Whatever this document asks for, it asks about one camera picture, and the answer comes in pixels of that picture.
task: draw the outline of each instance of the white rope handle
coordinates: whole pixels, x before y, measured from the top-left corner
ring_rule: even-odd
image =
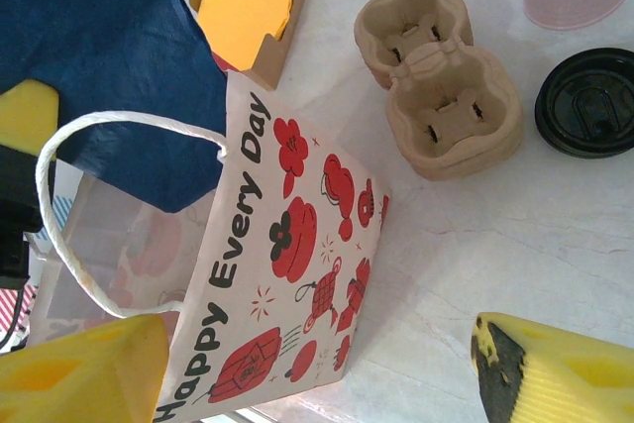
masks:
[[[74,276],[86,294],[88,294],[92,300],[108,314],[119,318],[125,318],[139,314],[180,311],[182,309],[182,303],[178,301],[170,301],[161,306],[150,309],[121,309],[117,303],[106,295],[99,284],[97,284],[90,273],[77,259],[73,250],[63,240],[61,230],[54,218],[51,197],[49,196],[49,164],[51,163],[53,155],[59,145],[77,131],[80,131],[88,126],[119,122],[147,124],[168,131],[174,131],[192,138],[200,138],[206,141],[211,141],[220,147],[218,160],[222,163],[225,161],[225,157],[227,155],[225,137],[221,134],[214,133],[213,131],[208,131],[197,126],[191,126],[173,119],[163,118],[161,116],[136,113],[132,111],[105,111],[86,114],[85,116],[81,116],[59,128],[59,130],[53,134],[53,136],[44,145],[42,152],[40,153],[40,157],[38,158],[38,164],[36,165],[36,186],[38,188],[38,197],[40,199],[40,208],[42,211],[44,226],[51,238],[51,243],[57,251],[57,254],[64,262],[70,273]]]

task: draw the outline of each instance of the pulp cup holder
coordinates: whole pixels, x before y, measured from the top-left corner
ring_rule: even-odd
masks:
[[[522,107],[499,61],[473,47],[463,0],[370,0],[355,37],[401,153],[431,180],[460,178],[510,157]]]

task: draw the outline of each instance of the black coffee lid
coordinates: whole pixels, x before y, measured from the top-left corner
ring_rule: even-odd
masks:
[[[585,159],[634,147],[634,53],[596,49],[571,56],[546,78],[535,103],[542,137]]]

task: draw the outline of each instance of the navy blue cloth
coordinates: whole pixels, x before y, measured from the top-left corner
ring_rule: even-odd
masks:
[[[183,0],[0,0],[0,93],[26,78],[60,95],[59,125],[105,110],[152,113],[225,133],[227,78]],[[165,212],[220,178],[217,147],[117,123],[58,156]]]

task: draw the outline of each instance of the countertop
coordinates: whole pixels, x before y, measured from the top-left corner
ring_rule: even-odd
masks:
[[[306,0],[278,94],[392,188],[349,370],[259,407],[284,423],[485,423],[470,357],[481,311],[634,347],[634,152],[583,160],[539,136],[533,104],[561,60],[634,49],[634,0],[573,32],[533,25],[522,0],[465,0],[475,44],[522,96],[526,136],[509,161],[453,182],[416,175],[385,119],[386,92],[353,24],[368,0]]]

